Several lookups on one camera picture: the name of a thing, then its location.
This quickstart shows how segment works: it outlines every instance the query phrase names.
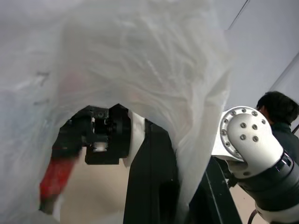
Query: translucent plastic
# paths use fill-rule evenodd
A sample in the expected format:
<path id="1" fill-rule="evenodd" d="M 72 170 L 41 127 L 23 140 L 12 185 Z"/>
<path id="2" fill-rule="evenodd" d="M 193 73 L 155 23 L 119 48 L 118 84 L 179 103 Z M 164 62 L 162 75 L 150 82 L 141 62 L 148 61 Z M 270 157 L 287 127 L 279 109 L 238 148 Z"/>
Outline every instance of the translucent plastic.
<path id="1" fill-rule="evenodd" d="M 39 183 L 60 126 L 87 105 L 117 103 L 169 132 L 180 223 L 228 95 L 210 2 L 10 0 L 0 21 L 0 223 L 51 223 L 38 212 Z"/>

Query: white wall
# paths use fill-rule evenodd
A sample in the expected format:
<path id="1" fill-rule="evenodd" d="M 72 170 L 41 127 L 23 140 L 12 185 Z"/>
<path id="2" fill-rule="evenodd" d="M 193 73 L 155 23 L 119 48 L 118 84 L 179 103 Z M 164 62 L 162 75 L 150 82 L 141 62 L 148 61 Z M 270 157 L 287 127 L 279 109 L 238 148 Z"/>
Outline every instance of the white wall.
<path id="1" fill-rule="evenodd" d="M 221 29 L 228 29 L 246 0 L 213 0 Z"/>
<path id="2" fill-rule="evenodd" d="M 84 159 L 85 150 L 63 192 L 61 224 L 100 224 L 97 220 L 124 211 L 129 169 L 122 160 L 101 166 L 87 165 Z"/>
<path id="3" fill-rule="evenodd" d="M 296 57 L 293 66 L 288 70 L 282 80 L 276 84 L 273 90 L 282 92 L 299 103 L 299 55 Z M 293 130 L 298 124 L 299 118 L 292 123 L 291 129 Z"/>
<path id="4" fill-rule="evenodd" d="M 251 0 L 225 31 L 236 57 L 227 108 L 256 106 L 299 52 L 298 10 L 299 0 Z"/>

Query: black metal frame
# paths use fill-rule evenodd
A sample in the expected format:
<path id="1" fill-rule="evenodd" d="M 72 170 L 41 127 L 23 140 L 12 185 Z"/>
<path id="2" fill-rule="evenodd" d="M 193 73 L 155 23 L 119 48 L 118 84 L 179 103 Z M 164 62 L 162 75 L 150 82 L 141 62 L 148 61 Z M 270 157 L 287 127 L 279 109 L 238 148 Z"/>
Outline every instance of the black metal frame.
<path id="1" fill-rule="evenodd" d="M 223 172 L 213 157 L 189 207 L 195 224 L 242 224 Z"/>
<path id="2" fill-rule="evenodd" d="M 145 140 L 131 164 L 124 224 L 172 224 L 179 192 L 168 133 L 146 121 Z"/>
<path id="3" fill-rule="evenodd" d="M 130 169 L 124 224 L 172 224 L 179 192 L 168 133 L 146 122 L 146 137 Z M 186 223 L 242 224 L 223 172 L 211 158 L 190 202 Z"/>

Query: dark jacket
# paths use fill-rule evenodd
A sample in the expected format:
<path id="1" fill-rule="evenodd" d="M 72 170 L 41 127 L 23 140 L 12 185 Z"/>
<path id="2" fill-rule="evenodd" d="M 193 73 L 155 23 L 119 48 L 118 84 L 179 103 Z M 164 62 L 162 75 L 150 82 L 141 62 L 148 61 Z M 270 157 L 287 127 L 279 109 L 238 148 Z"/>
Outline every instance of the dark jacket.
<path id="1" fill-rule="evenodd" d="M 279 141 L 286 153 L 299 164 L 299 139 L 292 134 L 290 126 L 286 123 L 271 125 L 274 137 Z"/>

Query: red object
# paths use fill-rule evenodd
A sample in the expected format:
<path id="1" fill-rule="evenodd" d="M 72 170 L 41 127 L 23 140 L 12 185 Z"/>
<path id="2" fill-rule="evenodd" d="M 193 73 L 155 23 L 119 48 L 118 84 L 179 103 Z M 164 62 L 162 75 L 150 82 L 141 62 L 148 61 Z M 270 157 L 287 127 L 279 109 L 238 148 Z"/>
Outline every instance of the red object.
<path id="1" fill-rule="evenodd" d="M 76 158 L 51 158 L 48 169 L 40 184 L 41 199 L 59 195 L 64 190 L 76 161 Z"/>

